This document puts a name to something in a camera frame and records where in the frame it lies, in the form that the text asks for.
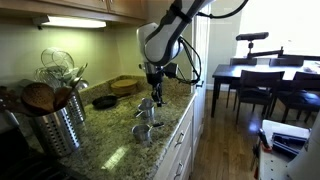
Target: robotic arm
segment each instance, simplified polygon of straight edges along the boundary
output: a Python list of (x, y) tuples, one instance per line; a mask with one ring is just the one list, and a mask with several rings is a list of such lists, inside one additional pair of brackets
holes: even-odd
[[(160, 25), (149, 23), (137, 30), (140, 53), (143, 56), (143, 67), (147, 81), (152, 85), (151, 96), (160, 107), (162, 100), (162, 81), (167, 65), (183, 49), (181, 33), (192, 21), (200, 9), (214, 0), (175, 0)], [(174, 73), (176, 65), (167, 66)]]

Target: black frying pan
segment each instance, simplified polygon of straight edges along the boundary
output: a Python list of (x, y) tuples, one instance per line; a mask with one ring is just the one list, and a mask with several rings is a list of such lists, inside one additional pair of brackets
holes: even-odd
[(117, 104), (117, 96), (102, 96), (92, 101), (92, 105), (95, 109), (107, 109)]

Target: stainless steel utensil holder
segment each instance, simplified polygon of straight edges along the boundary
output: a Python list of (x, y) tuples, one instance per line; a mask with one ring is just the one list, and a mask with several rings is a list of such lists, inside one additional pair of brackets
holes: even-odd
[(66, 108), (45, 116), (34, 117), (30, 125), (48, 155), (63, 157), (80, 146)]
[(76, 124), (84, 122), (86, 114), (80, 99), (78, 90), (74, 90), (71, 94), (71, 97), (68, 101), (67, 108), (71, 113), (71, 118)]

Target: cabinet handle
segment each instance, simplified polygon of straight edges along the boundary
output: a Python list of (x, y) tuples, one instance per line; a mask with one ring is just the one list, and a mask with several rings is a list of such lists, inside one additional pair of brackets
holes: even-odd
[(183, 139), (184, 139), (184, 133), (183, 133), (183, 132), (181, 132), (181, 133), (180, 133), (180, 135), (179, 135), (179, 138), (178, 138), (178, 140), (177, 140), (177, 142), (176, 142), (176, 145), (174, 145), (174, 147), (176, 147), (176, 146), (178, 146), (178, 145), (182, 144)]
[(177, 169), (177, 172), (176, 172), (176, 175), (174, 176), (173, 179), (176, 179), (176, 177), (181, 176), (182, 170), (183, 170), (183, 164), (182, 164), (181, 161), (180, 161), (180, 162), (179, 162), (178, 169)]

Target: dining table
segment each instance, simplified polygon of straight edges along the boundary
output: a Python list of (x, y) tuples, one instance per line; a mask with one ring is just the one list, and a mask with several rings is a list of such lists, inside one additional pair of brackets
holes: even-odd
[(221, 84), (230, 84), (233, 80), (239, 80), (242, 70), (255, 72), (279, 72), (284, 71), (282, 80), (288, 82), (292, 81), (297, 71), (320, 73), (319, 61), (305, 61), (303, 66), (269, 66), (264, 64), (258, 65), (229, 65), (219, 64), (214, 71), (212, 78), (214, 78), (213, 96), (211, 106), (211, 117), (214, 117), (216, 103), (219, 98)]

